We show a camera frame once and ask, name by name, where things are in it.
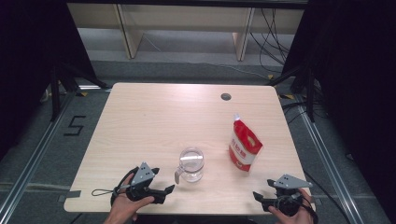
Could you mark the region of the grey tape strip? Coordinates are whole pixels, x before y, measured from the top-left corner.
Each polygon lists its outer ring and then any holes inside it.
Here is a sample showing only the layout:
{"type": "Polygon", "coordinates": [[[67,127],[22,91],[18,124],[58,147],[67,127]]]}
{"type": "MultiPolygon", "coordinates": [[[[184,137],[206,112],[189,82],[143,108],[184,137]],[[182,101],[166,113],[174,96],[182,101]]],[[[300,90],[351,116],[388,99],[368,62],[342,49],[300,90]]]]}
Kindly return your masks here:
{"type": "Polygon", "coordinates": [[[58,203],[64,203],[69,198],[78,198],[80,197],[81,190],[72,190],[68,191],[65,195],[60,195],[58,197],[58,203]]]}

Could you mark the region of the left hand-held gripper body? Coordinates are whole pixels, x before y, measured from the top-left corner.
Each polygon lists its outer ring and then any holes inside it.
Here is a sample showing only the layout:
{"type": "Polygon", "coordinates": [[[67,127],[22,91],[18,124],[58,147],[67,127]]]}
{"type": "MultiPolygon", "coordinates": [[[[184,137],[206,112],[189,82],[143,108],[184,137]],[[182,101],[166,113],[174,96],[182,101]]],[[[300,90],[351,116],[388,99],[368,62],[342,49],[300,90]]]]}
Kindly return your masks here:
{"type": "Polygon", "coordinates": [[[128,181],[127,189],[125,190],[127,197],[131,201],[137,202],[146,197],[152,196],[154,198],[154,203],[162,203],[162,192],[149,187],[154,177],[155,173],[145,162],[143,162],[139,167],[134,168],[133,176],[128,181]]]}

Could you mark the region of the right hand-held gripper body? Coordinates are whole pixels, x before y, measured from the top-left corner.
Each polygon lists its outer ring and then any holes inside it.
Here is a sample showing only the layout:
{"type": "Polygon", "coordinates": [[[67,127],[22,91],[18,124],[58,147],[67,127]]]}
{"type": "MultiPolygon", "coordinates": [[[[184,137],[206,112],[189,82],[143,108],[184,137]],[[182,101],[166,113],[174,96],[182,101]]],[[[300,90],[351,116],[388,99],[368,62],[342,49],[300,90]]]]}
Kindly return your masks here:
{"type": "MultiPolygon", "coordinates": [[[[275,180],[276,198],[271,199],[273,206],[280,210],[284,215],[294,216],[299,207],[303,204],[303,195],[299,191],[301,188],[311,188],[313,184],[292,175],[284,174],[278,180],[275,180]]],[[[268,212],[269,206],[263,205],[264,211],[268,212]]]]}

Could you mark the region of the person's right hand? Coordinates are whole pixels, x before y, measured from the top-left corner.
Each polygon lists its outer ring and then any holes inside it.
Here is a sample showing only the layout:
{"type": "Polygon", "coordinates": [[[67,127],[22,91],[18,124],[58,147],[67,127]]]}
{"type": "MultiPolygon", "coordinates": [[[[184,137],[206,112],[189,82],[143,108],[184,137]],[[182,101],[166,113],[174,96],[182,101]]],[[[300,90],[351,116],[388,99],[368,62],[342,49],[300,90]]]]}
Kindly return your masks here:
{"type": "Polygon", "coordinates": [[[314,217],[307,210],[307,207],[311,205],[311,196],[304,189],[299,189],[299,191],[303,195],[304,201],[303,206],[299,207],[298,212],[294,216],[288,217],[275,207],[268,207],[269,212],[277,218],[275,224],[315,224],[314,217]]]}

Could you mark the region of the black metal stand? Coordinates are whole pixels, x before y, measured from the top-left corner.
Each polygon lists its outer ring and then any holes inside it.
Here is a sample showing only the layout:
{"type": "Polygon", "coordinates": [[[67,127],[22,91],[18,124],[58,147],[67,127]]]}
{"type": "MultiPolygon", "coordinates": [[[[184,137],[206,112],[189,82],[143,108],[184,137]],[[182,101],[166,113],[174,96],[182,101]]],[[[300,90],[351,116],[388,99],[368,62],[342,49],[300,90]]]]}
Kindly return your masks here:
{"type": "Polygon", "coordinates": [[[60,85],[64,86],[66,92],[76,92],[80,90],[80,86],[76,82],[77,77],[82,77],[100,89],[110,89],[110,86],[99,80],[95,73],[86,73],[70,63],[56,63],[50,70],[52,121],[55,121],[61,113],[60,85]]]}
{"type": "Polygon", "coordinates": [[[280,77],[270,80],[267,86],[275,86],[286,79],[294,77],[294,80],[290,86],[292,93],[301,93],[305,91],[306,93],[306,111],[307,116],[310,118],[311,122],[314,122],[314,80],[315,76],[312,69],[308,65],[298,65],[291,68],[290,70],[283,72],[280,77]]]}

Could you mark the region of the person's left hand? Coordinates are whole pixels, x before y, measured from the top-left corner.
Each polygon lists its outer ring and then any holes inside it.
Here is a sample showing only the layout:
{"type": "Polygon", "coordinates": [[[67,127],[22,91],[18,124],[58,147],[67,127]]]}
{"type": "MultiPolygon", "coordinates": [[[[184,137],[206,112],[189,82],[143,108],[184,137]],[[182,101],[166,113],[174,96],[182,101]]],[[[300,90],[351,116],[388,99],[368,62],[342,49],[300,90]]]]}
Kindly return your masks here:
{"type": "Polygon", "coordinates": [[[131,218],[137,213],[140,208],[149,205],[154,201],[153,196],[145,197],[136,202],[131,201],[126,195],[126,184],[128,183],[130,178],[131,177],[128,176],[118,190],[118,196],[115,198],[113,204],[111,205],[111,209],[108,215],[110,219],[131,218]]]}

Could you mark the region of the red and white pouch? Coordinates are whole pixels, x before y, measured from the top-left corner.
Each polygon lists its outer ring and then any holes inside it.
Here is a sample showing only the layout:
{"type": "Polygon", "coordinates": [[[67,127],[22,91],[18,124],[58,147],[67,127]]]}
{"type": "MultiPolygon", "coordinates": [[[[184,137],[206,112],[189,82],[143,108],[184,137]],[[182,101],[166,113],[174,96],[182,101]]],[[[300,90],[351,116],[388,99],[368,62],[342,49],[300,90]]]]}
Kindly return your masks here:
{"type": "Polygon", "coordinates": [[[229,155],[233,164],[244,172],[248,172],[256,156],[262,149],[262,142],[256,134],[234,115],[233,133],[229,144],[229,155]]]}

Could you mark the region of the black curtain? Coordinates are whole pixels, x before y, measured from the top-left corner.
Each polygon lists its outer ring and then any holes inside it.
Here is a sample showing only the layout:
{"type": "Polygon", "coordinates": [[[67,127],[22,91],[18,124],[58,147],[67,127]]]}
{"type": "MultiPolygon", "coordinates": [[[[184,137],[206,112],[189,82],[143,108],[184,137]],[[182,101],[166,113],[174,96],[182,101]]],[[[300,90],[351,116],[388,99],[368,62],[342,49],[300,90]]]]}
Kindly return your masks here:
{"type": "Polygon", "coordinates": [[[0,0],[0,160],[16,145],[53,68],[95,77],[66,0],[0,0]]]}
{"type": "Polygon", "coordinates": [[[308,0],[284,68],[301,65],[396,223],[396,0],[308,0]]]}

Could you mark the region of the aluminium floor rail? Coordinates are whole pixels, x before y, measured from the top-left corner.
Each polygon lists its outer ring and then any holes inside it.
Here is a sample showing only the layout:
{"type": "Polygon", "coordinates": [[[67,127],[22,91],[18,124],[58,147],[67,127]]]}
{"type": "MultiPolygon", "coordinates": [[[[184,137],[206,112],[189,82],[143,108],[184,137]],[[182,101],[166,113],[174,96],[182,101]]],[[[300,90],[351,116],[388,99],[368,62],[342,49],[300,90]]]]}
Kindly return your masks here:
{"type": "Polygon", "coordinates": [[[33,154],[29,158],[29,161],[24,166],[21,174],[18,179],[13,183],[7,197],[0,205],[0,222],[6,224],[9,218],[12,216],[15,208],[17,207],[19,201],[21,200],[21,196],[27,188],[28,183],[30,182],[35,170],[37,169],[39,163],[44,157],[47,149],[50,146],[50,143],[58,130],[60,123],[63,120],[64,113],[67,107],[70,105],[74,98],[75,94],[67,93],[64,97],[63,102],[61,103],[61,109],[59,114],[49,123],[46,131],[41,137],[38,145],[35,147],[33,154]]]}
{"type": "Polygon", "coordinates": [[[302,105],[299,105],[298,108],[299,111],[302,112],[304,125],[311,136],[326,173],[332,182],[332,186],[336,192],[336,195],[338,196],[341,206],[343,207],[347,220],[350,224],[364,224],[357,204],[347,189],[345,181],[336,168],[332,156],[330,155],[330,152],[328,151],[321,135],[319,134],[316,124],[311,121],[311,118],[308,117],[308,108],[304,108],[302,105]]]}

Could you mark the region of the light wooden shelf unit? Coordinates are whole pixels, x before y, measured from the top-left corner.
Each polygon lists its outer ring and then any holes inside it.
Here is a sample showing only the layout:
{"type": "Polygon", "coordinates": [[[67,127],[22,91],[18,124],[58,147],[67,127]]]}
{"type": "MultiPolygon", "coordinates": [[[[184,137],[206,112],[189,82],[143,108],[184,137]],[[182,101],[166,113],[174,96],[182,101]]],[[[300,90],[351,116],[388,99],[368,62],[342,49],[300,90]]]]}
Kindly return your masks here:
{"type": "Polygon", "coordinates": [[[126,57],[135,57],[148,30],[225,32],[233,35],[236,59],[242,61],[250,33],[296,33],[301,9],[258,7],[185,7],[69,3],[78,28],[117,29],[126,57]]]}

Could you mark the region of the clear glass jar with lid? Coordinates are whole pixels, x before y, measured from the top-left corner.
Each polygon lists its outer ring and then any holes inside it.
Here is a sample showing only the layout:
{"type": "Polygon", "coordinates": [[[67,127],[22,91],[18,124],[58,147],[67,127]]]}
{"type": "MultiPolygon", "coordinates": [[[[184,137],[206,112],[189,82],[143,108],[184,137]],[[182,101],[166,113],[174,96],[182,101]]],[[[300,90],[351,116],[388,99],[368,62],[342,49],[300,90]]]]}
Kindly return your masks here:
{"type": "Polygon", "coordinates": [[[175,182],[179,184],[181,178],[189,183],[199,181],[203,177],[204,165],[205,157],[201,149],[185,148],[179,155],[178,167],[174,174],[175,182]]]}

